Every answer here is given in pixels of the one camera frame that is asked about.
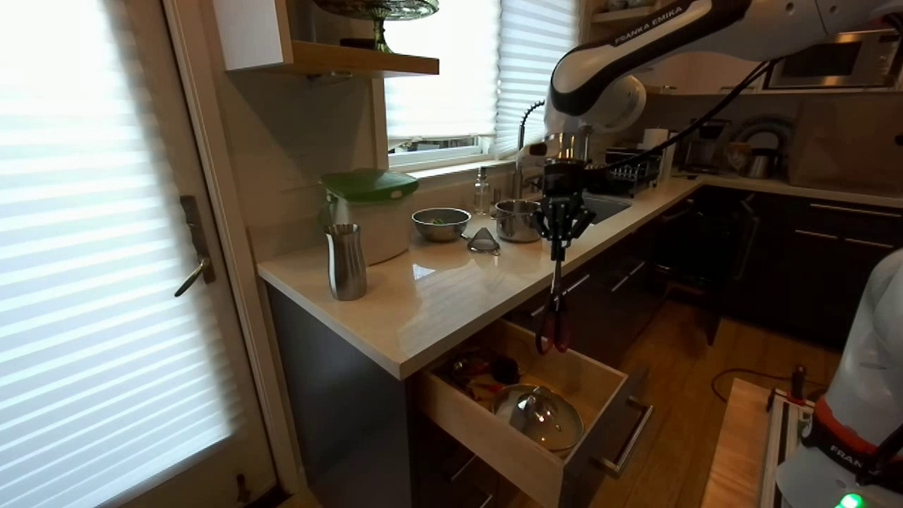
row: wooden drawer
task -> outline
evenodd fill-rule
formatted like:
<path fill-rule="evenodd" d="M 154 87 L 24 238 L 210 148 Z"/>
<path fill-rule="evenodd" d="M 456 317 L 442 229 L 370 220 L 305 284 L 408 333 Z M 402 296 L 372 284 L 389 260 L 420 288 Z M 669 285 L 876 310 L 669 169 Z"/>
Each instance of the wooden drawer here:
<path fill-rule="evenodd" d="M 470 349 L 471 346 L 514 358 L 521 365 L 523 385 L 543 385 L 566 395 L 581 422 L 581 439 L 577 446 L 566 459 L 553 456 L 509 422 L 498 418 L 442 377 L 442 368 L 450 358 L 416 380 L 416 399 L 425 416 L 535 504 L 587 507 L 587 495 L 600 490 L 602 476 L 624 466 L 632 443 L 653 416 L 653 406 L 629 399 L 629 377 L 573 351 L 539 357 L 535 351 L 535 337 L 511 322 L 485 329 L 470 341 Z"/>

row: kitchen counter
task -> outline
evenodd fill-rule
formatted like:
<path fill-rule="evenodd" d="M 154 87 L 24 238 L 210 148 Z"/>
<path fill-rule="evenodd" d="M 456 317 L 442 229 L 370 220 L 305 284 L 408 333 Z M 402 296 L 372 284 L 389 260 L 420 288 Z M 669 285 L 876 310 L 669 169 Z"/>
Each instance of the kitchen counter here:
<path fill-rule="evenodd" d="M 876 198 L 755 179 L 673 179 L 642 193 L 629 210 L 591 227 L 569 248 L 566 275 L 594 260 L 701 188 L 821 198 L 903 210 Z M 475 220 L 467 234 L 494 220 Z M 471 333 L 504 319 L 552 279 L 547 243 L 504 243 L 501 255 L 470 255 L 467 243 L 416 243 L 408 255 L 367 270 L 367 293 L 339 303 L 329 291 L 324 248 L 261 262 L 261 277 L 315 319 L 405 382 Z"/>

